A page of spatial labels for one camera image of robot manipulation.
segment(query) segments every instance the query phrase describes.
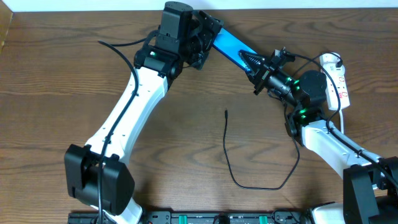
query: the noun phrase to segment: green connector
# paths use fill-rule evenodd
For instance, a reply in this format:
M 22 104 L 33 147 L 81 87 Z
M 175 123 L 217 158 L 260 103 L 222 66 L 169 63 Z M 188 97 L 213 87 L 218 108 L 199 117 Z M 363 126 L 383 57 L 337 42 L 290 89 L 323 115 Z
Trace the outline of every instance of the green connector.
M 260 224 L 268 224 L 268 218 L 265 215 L 259 217 Z
M 178 224 L 187 224 L 187 216 L 186 215 L 180 215 L 178 217 Z

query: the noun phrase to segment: black joint housing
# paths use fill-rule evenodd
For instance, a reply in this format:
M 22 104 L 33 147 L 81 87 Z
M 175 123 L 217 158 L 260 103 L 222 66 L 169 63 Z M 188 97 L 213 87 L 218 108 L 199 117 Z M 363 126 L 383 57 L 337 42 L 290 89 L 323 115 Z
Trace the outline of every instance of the black joint housing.
M 326 100 L 326 85 L 325 74 L 315 70 L 306 71 L 293 85 L 293 97 L 304 108 L 320 106 Z
M 91 146 L 71 144 L 65 153 L 65 171 L 69 196 L 86 205 L 98 206 L 99 155 L 90 152 Z M 118 156 L 105 158 L 102 178 L 103 208 L 112 215 L 120 215 L 127 207 L 134 191 L 134 179 Z
M 393 178 L 398 176 L 398 158 L 379 158 L 379 165 Z M 375 197 L 373 185 L 387 189 L 387 195 Z M 343 213 L 345 223 L 398 223 L 397 189 L 370 164 L 353 165 L 343 171 Z
M 249 68 L 246 75 L 254 84 L 254 94 L 258 95 L 266 88 L 288 104 L 297 104 L 290 88 L 294 79 L 282 70 L 286 62 L 294 61 L 294 57 L 287 56 L 284 49 L 275 50 L 270 58 L 245 50 L 239 51 L 239 56 Z
M 181 2 L 166 2 L 156 35 L 148 36 L 134 57 L 134 66 L 142 66 L 167 77 L 170 85 L 182 72 L 183 63 L 201 70 L 223 21 Z M 155 37 L 155 45 L 149 45 Z

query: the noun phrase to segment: wooden table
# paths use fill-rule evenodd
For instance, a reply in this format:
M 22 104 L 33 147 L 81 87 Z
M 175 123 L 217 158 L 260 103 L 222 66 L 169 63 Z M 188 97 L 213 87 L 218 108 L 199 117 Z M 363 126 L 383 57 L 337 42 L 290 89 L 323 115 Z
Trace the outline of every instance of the wooden table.
M 266 55 L 282 47 L 309 57 L 340 53 L 351 100 L 346 134 L 382 156 L 398 155 L 398 9 L 208 12 Z M 123 60 L 96 40 L 141 39 L 160 18 L 160 11 L 16 13 L 0 55 L 0 223 L 65 223 L 69 212 L 91 210 L 68 196 L 63 155 L 100 128 L 129 79 Z M 133 59 L 139 48 L 122 51 Z M 240 183 L 277 187 L 297 156 L 282 105 L 252 91 L 245 74 L 216 50 L 202 71 L 184 70 L 134 146 L 129 170 L 136 201 L 177 211 L 342 202 L 340 177 L 305 148 L 282 190 L 233 184 L 222 147 L 225 108 L 226 146 Z

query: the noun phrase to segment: black wire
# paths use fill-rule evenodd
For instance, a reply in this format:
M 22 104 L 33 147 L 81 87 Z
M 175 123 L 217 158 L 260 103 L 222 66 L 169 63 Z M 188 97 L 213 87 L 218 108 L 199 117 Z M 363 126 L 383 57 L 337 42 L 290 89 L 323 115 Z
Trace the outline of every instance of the black wire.
M 296 217 L 294 217 L 293 213 L 292 213 L 291 211 L 289 211 L 288 209 L 286 209 L 286 208 L 278 208 L 278 209 L 275 209 L 275 210 L 271 213 L 271 219 L 275 222 L 275 224 L 280 224 L 280 222 L 278 222 L 277 220 L 275 220 L 275 215 L 276 215 L 277 212 L 281 212 L 281 211 L 289 212 L 289 213 L 292 215 L 294 221 L 296 221 L 295 224 L 300 224 L 300 221 L 298 221 L 298 220 L 296 219 Z
M 351 144 L 349 144 L 348 142 L 344 141 L 343 139 L 341 139 L 339 137 L 339 135 L 337 135 L 333 128 L 330 128 L 330 120 L 332 119 L 332 117 L 334 117 L 334 115 L 338 114 L 339 110 L 341 109 L 341 102 L 340 102 L 340 96 L 338 94 L 337 91 L 337 87 L 333 81 L 333 79 L 331 78 L 331 76 L 329 75 L 329 73 L 316 61 L 314 61 L 313 59 L 310 59 L 306 56 L 302 56 L 299 54 L 292 54 L 292 53 L 288 53 L 291 56 L 296 56 L 299 58 L 303 58 L 305 60 L 311 61 L 312 63 L 314 63 L 315 65 L 317 65 L 320 69 L 322 69 L 322 71 L 325 73 L 325 75 L 330 79 L 331 84 L 333 85 L 333 88 L 335 89 L 336 92 L 336 96 L 337 96 L 337 102 L 338 102 L 338 106 L 337 106 L 337 110 L 327 119 L 326 121 L 326 128 L 328 129 L 329 132 L 331 132 L 331 134 L 337 138 L 337 140 L 339 140 L 340 142 L 342 142 L 344 145 L 346 145 L 347 147 L 349 147 L 352 151 L 354 151 L 355 153 L 357 153 L 357 155 L 361 156 L 362 158 L 366 159 L 367 161 L 369 161 L 376 169 L 378 169 L 380 172 L 382 172 L 384 174 L 384 176 L 386 177 L 387 180 L 389 180 L 395 188 L 398 189 L 398 182 L 392 178 L 392 176 L 385 171 L 380 164 L 378 164 L 376 161 L 374 161 L 373 159 L 371 159 L 370 157 L 368 157 L 367 155 L 363 154 L 362 150 L 358 150 L 356 149 L 354 146 L 352 146 Z
M 330 53 L 328 53 L 328 52 L 320 53 L 319 55 L 317 55 L 316 57 L 314 57 L 312 60 L 315 60 L 315 59 L 317 59 L 318 57 L 321 57 L 321 56 L 324 55 L 324 54 L 332 54 L 332 55 L 338 57 L 338 58 L 340 59 L 340 62 L 343 61 L 343 59 L 341 59 L 341 57 L 340 57 L 339 55 L 337 55 L 337 54 L 335 54 L 335 53 L 333 53 L 333 52 L 330 52 Z M 299 69 L 297 69 L 297 70 L 293 73 L 292 78 L 294 78 L 294 76 L 297 74 L 297 72 L 301 71 L 301 69 L 303 69 L 304 67 L 306 67 L 306 66 L 307 66 L 309 63 L 311 63 L 311 62 L 312 62 L 312 61 L 308 61 L 307 63 L 303 64 L 303 66 L 301 66 Z
M 141 43 L 141 42 L 144 42 L 146 39 L 147 39 L 147 38 L 145 37 L 145 38 L 143 38 L 143 39 L 141 39 L 141 40 L 137 40 L 137 41 L 134 41 L 134 42 L 131 42 L 131 43 L 125 43 L 125 44 L 109 44 L 109 45 L 112 46 L 112 47 L 125 47 L 125 46 L 131 46 L 131 45 L 134 45 L 134 44 L 139 44 L 139 43 Z
M 238 187 L 240 187 L 240 188 L 242 188 L 242 189 L 248 189 L 248 190 L 279 190 L 279 189 L 281 189 L 281 188 L 286 184 L 286 182 L 288 181 L 288 179 L 290 178 L 290 176 L 293 174 L 293 172 L 294 172 L 294 170 L 296 169 L 297 164 L 299 163 L 299 160 L 300 160 L 300 151 L 299 151 L 299 147 L 297 146 L 296 140 L 295 140 L 294 138 L 292 138 L 292 139 L 293 139 L 293 142 L 294 142 L 294 145 L 295 145 L 295 147 L 296 147 L 296 150 L 297 150 L 297 160 L 296 160 L 296 163 L 294 164 L 292 170 L 291 170 L 291 171 L 289 172 L 289 174 L 287 175 L 286 179 L 283 181 L 283 183 L 282 183 L 279 187 L 275 187 L 275 188 L 268 188 L 268 187 L 246 187 L 246 186 L 240 185 L 240 184 L 238 184 L 238 182 L 235 180 L 234 175 L 232 174 L 231 164 L 229 163 L 228 155 L 227 155 L 226 148 L 225 148 L 226 128 L 227 128 L 227 125 L 228 125 L 228 110 L 225 109 L 225 112 L 224 112 L 224 113 L 225 113 L 225 128 L 224 128 L 223 147 L 224 147 L 224 153 L 225 153 L 226 162 L 227 162 L 227 164 L 228 164 L 229 173 L 231 174 L 231 178 L 232 178 L 233 182 L 234 182 Z
M 214 217 L 214 219 L 213 219 L 213 224 L 215 224 L 216 223 L 216 221 L 217 221 L 217 219 L 219 219 L 221 216 L 223 216 L 224 215 L 224 213 L 220 213 L 220 214 L 218 214 L 218 215 L 216 215 L 215 217 Z
M 154 38 L 158 33 L 159 30 L 152 30 L 145 39 L 144 45 L 148 45 L 152 38 Z
M 274 88 L 273 89 L 267 89 L 268 96 L 271 97 L 272 99 L 275 99 L 275 100 L 278 100 L 278 101 L 282 102 L 281 98 L 272 96 L 273 90 L 275 90 L 275 89 Z
M 99 217 L 99 215 L 97 215 L 95 218 L 92 218 L 90 222 L 94 223 L 94 224 L 97 223 L 98 217 Z
M 103 221 L 103 208 L 102 208 L 102 175 L 103 175 L 103 162 L 104 162 L 104 156 L 105 156 L 105 152 L 106 152 L 106 147 L 108 146 L 110 140 L 111 140 L 111 136 L 113 134 L 113 131 L 116 129 L 116 126 L 118 125 L 118 123 L 120 122 L 120 120 L 122 119 L 123 115 L 125 114 L 125 112 L 127 111 L 127 109 L 129 108 L 131 102 L 133 101 L 134 97 L 137 94 L 137 90 L 138 90 L 138 77 L 137 77 L 137 73 L 134 69 L 134 67 L 132 66 L 131 62 L 126 58 L 126 56 L 124 56 L 118 49 L 114 48 L 112 45 L 99 40 L 98 43 L 105 45 L 107 47 L 109 47 L 111 50 L 113 50 L 114 52 L 116 52 L 129 66 L 131 73 L 134 77 L 134 82 L 135 82 L 135 86 L 134 86 L 134 91 L 131 93 L 131 97 L 129 99 L 129 101 L 126 103 L 126 105 L 124 106 L 122 112 L 120 112 L 118 118 L 116 118 L 115 122 L 113 123 L 111 129 L 109 130 L 108 135 L 105 137 L 105 142 L 104 142 L 104 146 L 102 147 L 101 150 L 101 155 L 99 156 L 99 163 L 98 163 L 98 168 L 99 168 L 99 173 L 98 173 L 98 223 L 102 224 Z

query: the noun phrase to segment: white power strip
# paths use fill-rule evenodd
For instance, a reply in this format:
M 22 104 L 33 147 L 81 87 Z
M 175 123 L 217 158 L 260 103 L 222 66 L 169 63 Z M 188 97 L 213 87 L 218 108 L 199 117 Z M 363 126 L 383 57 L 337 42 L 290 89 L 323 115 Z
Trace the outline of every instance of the white power strip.
M 346 80 L 344 74 L 346 69 L 344 65 L 340 68 L 336 67 L 336 63 L 339 62 L 339 58 L 332 54 L 324 54 L 320 58 L 322 67 L 329 73 L 333 82 L 335 83 L 338 94 L 340 97 L 341 109 L 344 109 L 349 106 L 349 98 L 348 91 L 346 86 Z M 335 89 L 329 78 L 326 78 L 327 88 L 326 88 L 326 97 L 328 101 L 329 110 L 337 110 L 338 100 L 336 96 Z

